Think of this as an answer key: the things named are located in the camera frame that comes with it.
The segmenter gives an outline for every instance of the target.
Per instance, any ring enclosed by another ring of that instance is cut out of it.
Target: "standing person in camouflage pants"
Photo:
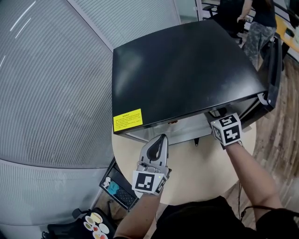
[[[277,25],[273,0],[245,0],[242,14],[237,21],[244,19],[249,14],[251,6],[255,9],[256,15],[250,26],[243,50],[257,69],[259,53],[274,36]]]

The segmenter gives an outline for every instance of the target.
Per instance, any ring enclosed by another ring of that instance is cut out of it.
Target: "black sleeve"
[[[294,215],[285,209],[275,209],[264,214],[256,223],[256,231],[263,238],[296,238],[299,228]]]

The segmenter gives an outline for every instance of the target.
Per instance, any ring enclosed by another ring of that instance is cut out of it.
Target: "black appliance top surface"
[[[213,20],[157,31],[113,52],[113,116],[141,109],[139,127],[264,91],[250,60]]]

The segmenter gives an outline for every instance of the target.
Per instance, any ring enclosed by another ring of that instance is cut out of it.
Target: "forearm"
[[[131,212],[122,220],[114,237],[143,238],[155,218],[161,194],[159,196],[144,194]]]
[[[251,203],[272,208],[282,207],[273,178],[246,149],[234,143],[226,146],[226,150]],[[259,212],[255,210],[256,219],[262,216]]]
[[[249,12],[251,10],[251,5],[252,5],[252,0],[245,0],[244,1],[242,13],[240,15],[241,18],[245,18],[249,14]]]

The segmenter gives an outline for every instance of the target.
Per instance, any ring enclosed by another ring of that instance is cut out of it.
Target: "person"
[[[255,9],[256,15],[250,26],[243,50],[254,67],[257,68],[259,53],[274,36],[277,25],[273,0],[245,0],[242,14],[238,17],[237,22],[245,19],[251,6]]]
[[[167,206],[157,221],[157,238],[294,238],[299,228],[294,213],[283,209],[273,178],[239,144],[226,146],[249,200],[254,208],[256,231],[246,228],[223,197],[205,202]],[[160,197],[143,194],[118,226],[114,238],[141,239],[150,228]]]

